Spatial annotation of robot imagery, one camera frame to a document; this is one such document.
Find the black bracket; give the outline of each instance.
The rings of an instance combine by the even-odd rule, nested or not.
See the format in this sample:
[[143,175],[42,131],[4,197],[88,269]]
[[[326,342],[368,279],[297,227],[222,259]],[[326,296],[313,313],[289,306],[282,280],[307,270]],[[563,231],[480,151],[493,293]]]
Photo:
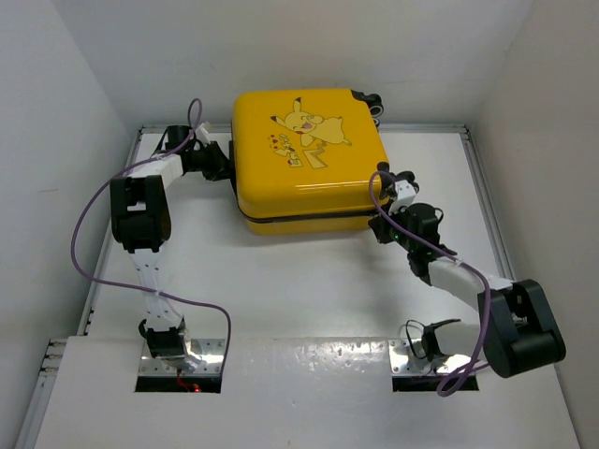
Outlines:
[[139,323],[139,334],[148,343],[148,349],[153,358],[157,357],[183,357],[185,356],[183,332],[185,320],[181,321],[179,328],[171,327],[169,330],[156,332],[145,328],[146,320]]
[[427,360],[432,362],[432,360],[446,357],[452,354],[443,354],[441,352],[441,348],[439,347],[439,341],[437,340],[437,336],[434,331],[437,330],[441,326],[450,325],[451,323],[457,323],[461,321],[460,319],[450,319],[440,321],[438,323],[432,323],[428,326],[424,326],[422,329],[422,349],[424,350],[424,354],[426,355]]
[[[145,209],[128,209],[138,203],[144,203]],[[114,239],[130,253],[147,248],[157,253],[170,238],[167,196],[159,175],[112,180],[110,214]]]
[[[557,363],[565,358],[565,343],[538,282],[515,282],[511,289],[491,291],[485,356],[501,377]],[[478,295],[483,311],[485,294]]]
[[[380,163],[377,168],[379,171],[385,171],[389,174],[389,176],[381,177],[383,183],[381,191],[382,197],[393,196],[393,189],[396,181],[408,181],[418,192],[419,185],[416,182],[416,177],[413,172],[403,171],[402,173],[395,175],[394,173],[388,172],[387,163]],[[391,203],[387,202],[386,205],[383,206],[383,210],[388,213],[390,207]],[[391,220],[402,228],[410,231],[412,234],[416,234],[437,248],[455,255],[455,252],[449,250],[440,241],[439,224],[443,221],[443,217],[444,214],[442,210],[426,203],[416,203],[401,208],[393,215],[390,215]],[[408,252],[408,261],[412,272],[422,281],[431,284],[431,279],[429,277],[429,263],[441,257],[440,254],[423,243],[411,239],[399,232],[381,215],[372,218],[368,222],[368,226],[373,230],[379,243],[399,243],[399,245]]]
[[[177,148],[187,138],[191,129],[190,126],[168,126],[153,155],[164,154]],[[168,142],[164,145],[165,148],[163,149],[163,142],[166,136],[168,136]],[[181,157],[183,174],[188,171],[201,171],[204,178],[208,181],[228,180],[231,177],[229,161],[215,141],[204,145],[194,136],[178,154]]]

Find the white arm segment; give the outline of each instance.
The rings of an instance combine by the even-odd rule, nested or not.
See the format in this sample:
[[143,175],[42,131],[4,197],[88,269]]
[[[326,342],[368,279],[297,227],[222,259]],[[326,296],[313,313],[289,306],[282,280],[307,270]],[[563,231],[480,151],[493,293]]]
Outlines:
[[[481,280],[466,268],[456,262],[443,257],[429,264],[431,285],[441,288],[458,297],[470,307],[478,311],[478,295],[485,291]],[[483,273],[489,281],[490,288],[502,290],[512,286],[508,279],[499,278]],[[471,354],[478,340],[480,325],[469,325],[463,322],[450,323],[438,327],[434,334],[443,354]],[[485,360],[485,355],[480,352],[478,357]]]
[[[138,272],[139,283],[156,291],[161,291],[161,273],[160,258],[164,253],[163,244],[158,253],[153,253],[151,249],[135,250],[131,253],[131,260]],[[155,293],[143,293],[146,301],[148,316],[146,318],[146,329],[153,329],[154,332],[166,332],[171,327],[179,328],[183,315],[177,311],[172,303],[165,297],[160,297]]]
[[[478,294],[485,291],[482,281],[462,265],[442,257],[429,263],[431,285],[451,293],[478,311]],[[512,286],[508,279],[482,273],[492,290],[502,290]]]
[[173,181],[183,176],[183,164],[180,155],[172,154],[163,159],[156,159],[136,168],[129,176],[131,178],[145,178],[152,175],[162,176],[162,184],[167,190]]
[[[183,175],[183,165],[181,157],[177,154],[156,159],[153,162],[145,164],[135,170],[131,178],[146,178],[147,176],[159,175],[162,177],[162,183],[167,188]],[[130,206],[129,210],[145,210],[145,203],[138,203]],[[158,253],[153,253],[151,249],[135,250],[130,253],[133,264],[138,272],[139,283],[156,291],[161,291],[164,287],[160,279],[164,278],[163,267],[160,266],[160,258],[165,251],[167,243],[163,243]],[[179,328],[183,315],[177,311],[172,303],[154,293],[144,293],[148,311],[146,329],[153,329],[154,332],[168,331],[171,327]]]

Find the suitcase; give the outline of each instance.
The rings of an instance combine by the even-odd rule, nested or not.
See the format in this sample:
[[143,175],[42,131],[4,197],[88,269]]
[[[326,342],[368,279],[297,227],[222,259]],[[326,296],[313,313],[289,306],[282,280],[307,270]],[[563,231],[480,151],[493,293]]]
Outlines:
[[[349,89],[251,92],[235,102],[230,156],[257,234],[365,229],[368,181],[387,155],[380,96]],[[376,180],[377,197],[381,183]]]

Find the white floor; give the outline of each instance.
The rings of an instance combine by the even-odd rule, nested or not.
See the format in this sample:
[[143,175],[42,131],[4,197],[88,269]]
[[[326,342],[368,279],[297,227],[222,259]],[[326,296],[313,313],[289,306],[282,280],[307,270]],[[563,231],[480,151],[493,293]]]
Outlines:
[[[445,211],[442,242],[497,273],[460,135],[382,137],[392,169],[413,170],[419,200]],[[145,135],[139,157],[158,139]],[[227,136],[217,139],[226,148]],[[391,392],[382,338],[408,318],[476,320],[415,278],[399,246],[370,232],[255,236],[230,185],[198,174],[175,182],[168,202],[167,290],[217,302],[233,319],[223,393],[134,393],[144,304],[136,292],[100,287],[89,336],[66,348],[37,449],[577,447],[552,367],[511,380],[483,373],[480,392],[448,399]],[[116,243],[103,277],[136,281]],[[225,335],[218,312],[184,313],[194,336]]]

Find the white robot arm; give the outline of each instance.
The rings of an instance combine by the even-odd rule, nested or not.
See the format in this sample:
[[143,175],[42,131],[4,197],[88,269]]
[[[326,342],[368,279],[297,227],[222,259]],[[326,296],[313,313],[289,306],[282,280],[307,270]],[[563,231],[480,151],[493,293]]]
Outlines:
[[[126,177],[110,182],[112,234],[129,253],[139,283],[162,291],[161,258],[170,238],[170,215],[166,189],[189,171],[201,171],[210,181],[230,177],[229,162],[216,142],[207,137],[207,125],[198,128],[200,137],[189,141],[181,152],[160,157],[179,146],[190,133],[188,126],[169,126],[160,140],[152,162]],[[163,142],[168,138],[165,148]],[[147,317],[139,333],[147,341],[152,357],[178,369],[191,369],[198,360],[191,349],[183,314],[168,299],[144,293]]]
[[[419,190],[414,173],[395,175],[388,172],[388,165],[379,167],[380,171],[387,174],[383,177],[383,192],[391,200],[382,207],[381,214],[369,221],[378,241],[399,243],[408,252],[410,268],[420,280],[446,290],[482,316],[485,303],[482,281],[459,260],[454,260],[455,252],[440,243],[438,227],[443,212],[429,204],[414,204]],[[426,240],[451,258],[399,229]],[[481,274],[489,283],[491,302],[489,326],[479,359],[486,359],[502,377],[563,360],[565,344],[541,286],[531,280],[513,282]],[[421,343],[430,361],[447,355],[470,354],[479,332],[478,325],[446,320],[425,326]]]

